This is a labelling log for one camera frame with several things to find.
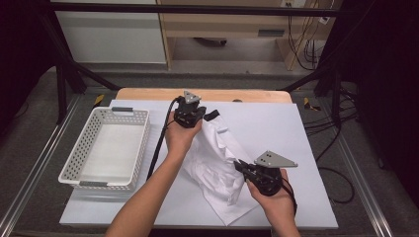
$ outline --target white plastic basket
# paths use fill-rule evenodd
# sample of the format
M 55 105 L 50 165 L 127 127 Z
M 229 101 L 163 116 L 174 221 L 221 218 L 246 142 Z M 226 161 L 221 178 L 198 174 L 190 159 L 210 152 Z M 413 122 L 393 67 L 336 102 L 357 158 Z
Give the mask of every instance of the white plastic basket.
M 95 108 L 58 180 L 75 189 L 133 191 L 149 124 L 149 111 Z

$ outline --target human arm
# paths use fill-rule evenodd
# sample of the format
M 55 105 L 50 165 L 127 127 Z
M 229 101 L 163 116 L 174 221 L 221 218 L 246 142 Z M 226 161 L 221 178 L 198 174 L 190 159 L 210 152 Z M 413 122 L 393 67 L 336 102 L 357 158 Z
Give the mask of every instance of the human arm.
M 284 179 L 288 180 L 286 170 L 281 169 L 281 174 Z M 284 189 L 280 189 L 271 197 L 266 197 L 259 192 L 252 182 L 247 180 L 246 183 L 250 194 L 261 204 L 266 217 L 279 236 L 300 236 L 295 225 L 292 198 Z M 284 182 L 284 185 L 288 189 L 291 188 L 287 182 Z
M 185 158 L 194 136 L 201 130 L 200 120 L 194 128 L 171 122 L 166 130 L 168 154 L 148 181 L 126 202 L 106 236 L 148 236 Z

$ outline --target forearm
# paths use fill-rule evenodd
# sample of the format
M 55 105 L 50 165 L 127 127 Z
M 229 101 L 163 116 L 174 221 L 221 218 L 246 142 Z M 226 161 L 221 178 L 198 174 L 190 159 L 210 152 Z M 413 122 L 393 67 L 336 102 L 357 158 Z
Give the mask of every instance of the forearm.
M 272 213 L 272 211 L 266 210 L 266 216 L 268 217 L 269 222 L 277 232 L 278 236 L 287 236 L 287 237 L 299 237 L 298 229 L 296 228 L 293 214 L 281 213 L 278 214 Z
M 170 152 L 150 179 L 129 199 L 108 229 L 107 236 L 148 236 L 185 154 Z

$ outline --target white table surface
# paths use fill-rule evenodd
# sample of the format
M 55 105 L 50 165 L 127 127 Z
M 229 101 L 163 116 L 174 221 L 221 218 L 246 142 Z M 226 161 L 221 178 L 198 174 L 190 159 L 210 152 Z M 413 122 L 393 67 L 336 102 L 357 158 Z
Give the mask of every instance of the white table surface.
M 145 182 L 169 101 L 113 100 L 111 107 L 132 107 L 150 111 L 150 134 L 142 161 L 137 188 Z M 288 168 L 298 210 L 295 222 L 300 229 L 338 228 L 320 178 L 305 131 L 294 104 L 206 102 L 207 113 L 218 110 L 229 130 L 250 157 L 274 151 L 298 164 Z M 167 154 L 163 143 L 156 168 Z M 74 190 L 60 223 L 73 227 L 108 226 L 131 194 Z M 225 228 L 199 188 L 181 169 L 155 221 L 156 227 Z M 270 228 L 260 206 L 234 221 L 231 228 Z

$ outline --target wooden tabletop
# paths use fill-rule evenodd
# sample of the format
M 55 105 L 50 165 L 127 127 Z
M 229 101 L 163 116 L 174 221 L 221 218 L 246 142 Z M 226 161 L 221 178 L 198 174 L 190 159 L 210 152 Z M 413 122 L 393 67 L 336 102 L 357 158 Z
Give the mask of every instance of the wooden tabletop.
M 291 96 L 284 91 L 263 90 L 216 90 L 216 89 L 188 89 L 191 93 L 201 96 L 204 101 L 230 102 L 267 102 L 292 103 Z M 166 88 L 123 88 L 118 91 L 117 100 L 155 100 L 171 101 L 184 95 L 184 89 Z

